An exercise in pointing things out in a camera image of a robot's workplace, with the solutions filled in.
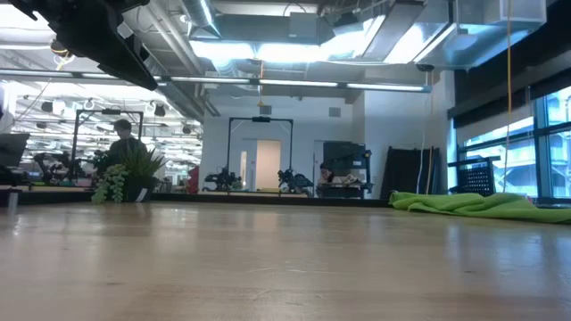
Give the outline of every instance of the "door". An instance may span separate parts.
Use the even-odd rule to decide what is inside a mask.
[[[240,152],[240,176],[242,177],[242,187],[248,191],[256,190],[256,153],[258,141],[256,139],[245,138],[241,143]],[[245,155],[245,169],[242,168],[242,156]]]
[[[280,169],[282,143],[278,140],[258,140],[256,155],[256,190],[276,189]]]

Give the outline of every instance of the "green blanket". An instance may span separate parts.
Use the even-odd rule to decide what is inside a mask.
[[[397,210],[418,210],[471,218],[571,224],[571,210],[538,209],[525,197],[512,193],[497,193],[488,197],[475,193],[454,195],[393,193],[389,204]]]

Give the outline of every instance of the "black metal frame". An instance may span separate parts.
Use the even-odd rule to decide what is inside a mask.
[[[141,135],[143,134],[143,117],[144,117],[144,113],[142,111],[119,111],[119,110],[111,110],[112,112],[110,112],[110,110],[100,110],[100,111],[89,111],[89,110],[77,110],[76,111],[76,115],[75,115],[75,127],[73,128],[73,146],[71,147],[71,161],[73,162],[75,160],[75,154],[76,154],[76,150],[78,148],[78,132],[79,132],[79,126],[81,126],[83,124],[83,122],[81,121],[81,119],[79,119],[79,116],[82,113],[91,113],[90,117],[95,114],[95,113],[101,113],[101,114],[114,114],[114,115],[121,115],[123,113],[125,114],[135,114],[135,115],[139,115],[139,135],[138,135],[138,140],[141,140]]]
[[[531,90],[528,87],[525,91],[527,101],[531,101]],[[551,182],[551,156],[550,156],[550,136],[565,131],[571,131],[571,121],[549,126],[549,114],[547,110],[546,96],[535,99],[532,104],[534,108],[534,129],[524,133],[509,136],[511,143],[524,140],[533,140],[535,149],[535,171],[537,178],[537,195],[540,204],[571,203],[571,199],[554,198],[553,185]],[[505,144],[506,138],[498,138],[480,144],[470,146],[458,146],[458,160],[465,160],[466,153],[484,148]]]
[[[226,168],[230,171],[230,142],[232,141],[232,122],[234,120],[250,120],[251,122],[272,122],[272,121],[287,121],[291,130],[289,131],[289,169],[292,168],[292,155],[294,153],[294,120],[293,119],[272,119],[260,117],[230,117],[228,121],[228,147],[226,150]]]

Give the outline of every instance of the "wall vent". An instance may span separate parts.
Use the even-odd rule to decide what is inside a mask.
[[[341,117],[341,108],[329,107],[329,117]]]
[[[260,106],[260,115],[271,115],[271,105]]]

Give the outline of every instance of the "glass window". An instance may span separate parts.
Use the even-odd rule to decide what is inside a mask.
[[[571,198],[571,131],[550,136],[550,170],[553,197]]]
[[[571,121],[571,86],[545,97],[549,125]]]
[[[504,165],[506,145],[499,144],[492,147],[467,152],[468,160],[500,156],[501,160],[493,163],[493,177],[496,192],[503,190]],[[508,166],[505,170],[507,177],[506,192],[518,193],[530,197],[537,197],[537,177],[535,171],[535,145],[533,139],[510,142],[508,150]]]
[[[517,122],[509,125],[509,134],[510,135],[525,133],[525,132],[528,132],[531,130],[534,130],[534,118],[533,117],[528,117],[526,119],[522,119],[520,121],[517,121]],[[492,141],[492,140],[498,139],[498,138],[505,138],[507,134],[508,134],[508,126],[504,126],[502,128],[494,129],[493,131],[491,131],[489,133],[486,133],[486,134],[483,134],[480,136],[476,136],[472,139],[468,139],[464,143],[464,145],[465,146],[471,146],[474,144],[489,142],[489,141]]]

